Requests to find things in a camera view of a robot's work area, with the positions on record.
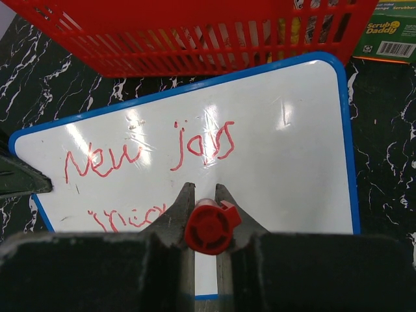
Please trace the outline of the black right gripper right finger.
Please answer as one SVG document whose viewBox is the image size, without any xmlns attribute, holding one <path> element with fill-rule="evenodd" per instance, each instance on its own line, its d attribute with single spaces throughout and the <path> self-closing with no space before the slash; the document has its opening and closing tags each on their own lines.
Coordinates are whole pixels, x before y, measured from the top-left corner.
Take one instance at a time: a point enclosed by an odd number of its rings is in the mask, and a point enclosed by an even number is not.
<svg viewBox="0 0 416 312">
<path fill-rule="evenodd" d="M 218 310 L 236 311 L 251 297 L 251 269 L 255 266 L 253 257 L 247 254 L 250 239 L 254 235 L 263 235 L 268 230 L 250 216 L 235 201 L 225 185 L 218 183 L 215 189 L 215 202 L 227 201 L 237 208 L 241 218 L 232 233 L 227 249 L 216 257 Z"/>
</svg>

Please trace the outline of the red capped marker pen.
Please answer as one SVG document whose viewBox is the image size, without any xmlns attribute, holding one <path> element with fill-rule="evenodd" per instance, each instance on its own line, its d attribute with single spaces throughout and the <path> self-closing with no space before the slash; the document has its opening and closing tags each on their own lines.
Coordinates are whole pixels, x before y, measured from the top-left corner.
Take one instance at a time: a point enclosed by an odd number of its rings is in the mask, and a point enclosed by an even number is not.
<svg viewBox="0 0 416 312">
<path fill-rule="evenodd" d="M 237 206 L 222 200 L 204 198 L 196 202 L 185 227 L 185 242 L 192 250 L 206 255 L 224 252 L 233 230 L 242 222 Z"/>
</svg>

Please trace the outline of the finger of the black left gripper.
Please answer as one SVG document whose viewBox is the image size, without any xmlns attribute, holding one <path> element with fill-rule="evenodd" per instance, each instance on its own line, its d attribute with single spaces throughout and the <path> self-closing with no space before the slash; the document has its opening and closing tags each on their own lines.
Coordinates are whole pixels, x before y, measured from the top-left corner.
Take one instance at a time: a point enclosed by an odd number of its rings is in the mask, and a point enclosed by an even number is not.
<svg viewBox="0 0 416 312">
<path fill-rule="evenodd" d="M 1 198 L 52 190 L 53 184 L 46 175 L 12 155 L 1 155 Z"/>
</svg>

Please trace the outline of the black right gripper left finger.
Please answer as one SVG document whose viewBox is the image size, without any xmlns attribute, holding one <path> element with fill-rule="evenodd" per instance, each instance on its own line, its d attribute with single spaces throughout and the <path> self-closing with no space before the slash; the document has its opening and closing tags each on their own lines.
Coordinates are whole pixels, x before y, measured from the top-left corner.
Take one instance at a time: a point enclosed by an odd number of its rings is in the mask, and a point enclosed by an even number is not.
<svg viewBox="0 0 416 312">
<path fill-rule="evenodd" d="M 195 256 L 185 242 L 194 206 L 195 184 L 186 182 L 173 204 L 140 233 L 146 240 L 140 311 L 194 311 Z"/>
</svg>

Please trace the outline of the blue framed whiteboard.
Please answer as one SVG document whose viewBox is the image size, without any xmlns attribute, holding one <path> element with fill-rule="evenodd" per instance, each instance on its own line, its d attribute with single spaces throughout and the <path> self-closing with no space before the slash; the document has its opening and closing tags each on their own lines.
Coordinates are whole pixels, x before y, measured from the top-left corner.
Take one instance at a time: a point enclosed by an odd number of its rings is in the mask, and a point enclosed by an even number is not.
<svg viewBox="0 0 416 312">
<path fill-rule="evenodd" d="M 186 182 L 223 184 L 269 230 L 358 233 L 344 66 L 314 52 L 30 127 L 11 150 L 53 190 L 57 233 L 123 233 L 164 216 Z"/>
</svg>

